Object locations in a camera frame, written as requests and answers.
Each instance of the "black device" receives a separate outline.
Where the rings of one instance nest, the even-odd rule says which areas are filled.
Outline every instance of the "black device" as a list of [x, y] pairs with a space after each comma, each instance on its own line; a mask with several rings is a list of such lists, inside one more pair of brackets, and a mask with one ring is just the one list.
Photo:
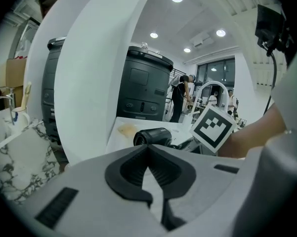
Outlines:
[[169, 146], [172, 141], [171, 133], [163, 127], [140, 130], [134, 136], [133, 144], [138, 145], [152, 145], [158, 144], [162, 146]]
[[[283, 52], [287, 65], [289, 65], [296, 52], [296, 46], [284, 15], [260, 4], [258, 4], [257, 12], [255, 35], [258, 37], [257, 44], [266, 50], [268, 57], [272, 58], [274, 74], [271, 88], [273, 89], [277, 78], [277, 62], [272, 52], [275, 49]], [[269, 96], [264, 113], [268, 110], [270, 100], [271, 96]]]
[[42, 113], [46, 134], [52, 142], [56, 141], [58, 144], [60, 144], [60, 139], [54, 110], [54, 82], [58, 58], [65, 39], [66, 37], [60, 37], [51, 39], [48, 42], [47, 48], [49, 54], [42, 80]]
[[117, 117], [162, 121], [173, 62], [130, 46], [124, 64]]

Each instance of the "black cable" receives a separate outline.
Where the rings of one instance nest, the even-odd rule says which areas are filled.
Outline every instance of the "black cable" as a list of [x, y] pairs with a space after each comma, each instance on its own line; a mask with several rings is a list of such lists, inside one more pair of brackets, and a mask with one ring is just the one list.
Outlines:
[[[276, 62], [276, 58], [273, 55], [273, 53], [271, 53], [270, 56], [271, 56], [272, 61], [273, 61], [273, 80], [272, 80], [272, 86], [271, 86], [271, 89], [273, 89], [274, 86], [275, 86], [275, 84], [276, 84], [276, 79], [277, 79], [277, 62]], [[271, 95], [269, 96], [268, 103], [267, 103], [265, 112], [263, 114], [265, 114], [268, 111], [270, 100], [271, 100]]]

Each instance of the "cardboard box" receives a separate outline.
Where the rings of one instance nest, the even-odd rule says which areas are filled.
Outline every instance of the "cardboard box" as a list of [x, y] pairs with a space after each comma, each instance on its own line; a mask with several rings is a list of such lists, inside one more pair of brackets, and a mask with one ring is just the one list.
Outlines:
[[26, 59], [7, 59], [0, 66], [0, 87], [23, 86]]
[[[6, 89], [5, 95], [9, 94], [10, 90]], [[14, 88], [13, 93], [15, 94], [15, 107], [20, 107], [22, 104], [22, 98], [23, 98], [23, 86], [19, 86]], [[7, 99], [4, 100], [4, 106], [6, 108], [9, 108], [9, 101]]]

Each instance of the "human arm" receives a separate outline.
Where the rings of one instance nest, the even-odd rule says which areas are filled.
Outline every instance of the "human arm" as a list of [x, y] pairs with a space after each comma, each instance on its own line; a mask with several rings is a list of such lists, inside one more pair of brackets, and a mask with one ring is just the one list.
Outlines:
[[184, 81], [184, 90], [187, 95], [187, 102], [189, 103], [189, 102], [191, 102], [191, 99], [190, 99], [190, 94], [189, 94], [189, 85], [188, 85], [187, 81]]
[[285, 123], [275, 104], [255, 123], [232, 133], [218, 151], [218, 156], [243, 158], [249, 149], [265, 145], [268, 139], [284, 132]]

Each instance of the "black rubber pad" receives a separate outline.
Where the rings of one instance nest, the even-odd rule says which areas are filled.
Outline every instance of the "black rubber pad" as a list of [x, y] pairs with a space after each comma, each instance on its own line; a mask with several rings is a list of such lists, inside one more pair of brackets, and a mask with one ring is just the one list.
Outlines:
[[53, 229], [77, 193], [78, 191], [75, 189], [63, 188], [35, 218], [45, 226]]
[[239, 170], [239, 168], [232, 167], [232, 166], [226, 166], [226, 165], [222, 165], [222, 164], [217, 164], [214, 166], [214, 168], [221, 170], [221, 171], [229, 172], [232, 174], [237, 174], [237, 172]]

